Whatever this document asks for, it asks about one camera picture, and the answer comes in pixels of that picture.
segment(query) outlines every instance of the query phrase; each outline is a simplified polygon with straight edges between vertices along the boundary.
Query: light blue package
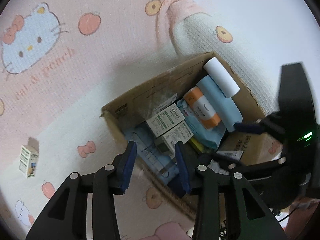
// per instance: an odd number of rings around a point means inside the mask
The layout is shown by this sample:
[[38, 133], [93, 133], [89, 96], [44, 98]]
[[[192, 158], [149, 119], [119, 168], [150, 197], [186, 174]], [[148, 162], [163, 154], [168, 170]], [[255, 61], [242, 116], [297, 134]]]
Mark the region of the light blue package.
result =
[[124, 131], [124, 136], [128, 141], [132, 140], [137, 143], [137, 155], [165, 185], [179, 174], [177, 164], [169, 156], [161, 154], [156, 147], [146, 122]]
[[216, 127], [206, 129], [184, 99], [179, 100], [177, 106], [184, 115], [185, 121], [193, 132], [194, 137], [204, 146], [217, 150], [226, 131], [224, 124], [220, 122]]
[[200, 80], [197, 87], [200, 88], [215, 109], [227, 130], [233, 132], [235, 130], [233, 125], [236, 122], [242, 122], [242, 115], [232, 98], [225, 98], [220, 88], [209, 75]]

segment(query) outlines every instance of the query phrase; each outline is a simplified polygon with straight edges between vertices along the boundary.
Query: blue gripper pad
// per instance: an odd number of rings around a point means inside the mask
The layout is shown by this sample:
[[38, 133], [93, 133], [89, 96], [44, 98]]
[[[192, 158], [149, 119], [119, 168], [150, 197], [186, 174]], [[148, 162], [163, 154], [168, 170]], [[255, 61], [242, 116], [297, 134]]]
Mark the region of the blue gripper pad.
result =
[[188, 194], [190, 194], [191, 193], [191, 186], [190, 186], [190, 180], [189, 180], [189, 172], [188, 172], [188, 168], [186, 166], [186, 163], [183, 160], [181, 149], [180, 149], [178, 143], [176, 143], [176, 145], [175, 145], [174, 153], [175, 153], [175, 157], [177, 159], [177, 165], [178, 165], [178, 169], [179, 169], [182, 187]]
[[119, 163], [119, 168], [117, 168], [117, 177], [122, 179], [122, 185], [120, 187], [122, 192], [125, 192], [129, 187], [136, 156], [137, 144], [133, 141], [129, 141], [124, 155]]

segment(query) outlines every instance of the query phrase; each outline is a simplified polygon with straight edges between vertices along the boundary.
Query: hello kitty face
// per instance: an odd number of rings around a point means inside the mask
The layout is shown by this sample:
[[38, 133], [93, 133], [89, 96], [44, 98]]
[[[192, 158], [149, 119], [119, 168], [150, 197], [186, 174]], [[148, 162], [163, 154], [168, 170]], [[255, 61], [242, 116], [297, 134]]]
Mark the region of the hello kitty face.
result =
[[35, 221], [34, 217], [30, 214], [28, 208], [25, 206], [25, 204], [18, 200], [16, 202], [15, 206], [17, 218], [27, 227], [31, 227], [33, 225], [33, 222]]
[[32, 67], [56, 44], [61, 32], [58, 18], [46, 3], [40, 3], [25, 18], [16, 16], [2, 40], [7, 72], [18, 74]]

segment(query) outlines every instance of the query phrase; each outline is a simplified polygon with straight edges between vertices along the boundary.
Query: black cable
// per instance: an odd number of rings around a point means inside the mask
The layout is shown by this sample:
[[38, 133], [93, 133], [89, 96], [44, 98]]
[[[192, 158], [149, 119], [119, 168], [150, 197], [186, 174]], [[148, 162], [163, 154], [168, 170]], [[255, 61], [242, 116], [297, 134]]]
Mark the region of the black cable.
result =
[[285, 220], [286, 218], [288, 218], [293, 212], [295, 212], [297, 210], [297, 208], [295, 208], [294, 210], [292, 210], [289, 214], [287, 214], [284, 218], [282, 218], [281, 220], [279, 220], [278, 222], [282, 222], [283, 220]]

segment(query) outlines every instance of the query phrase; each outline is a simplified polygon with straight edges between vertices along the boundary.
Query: orange and white package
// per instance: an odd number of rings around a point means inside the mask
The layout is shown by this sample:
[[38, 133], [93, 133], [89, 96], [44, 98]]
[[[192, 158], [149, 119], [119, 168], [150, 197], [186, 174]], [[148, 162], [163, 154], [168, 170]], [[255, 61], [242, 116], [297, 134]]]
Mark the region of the orange and white package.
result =
[[190, 89], [183, 98], [206, 129], [217, 126], [221, 121], [217, 112], [197, 86]]

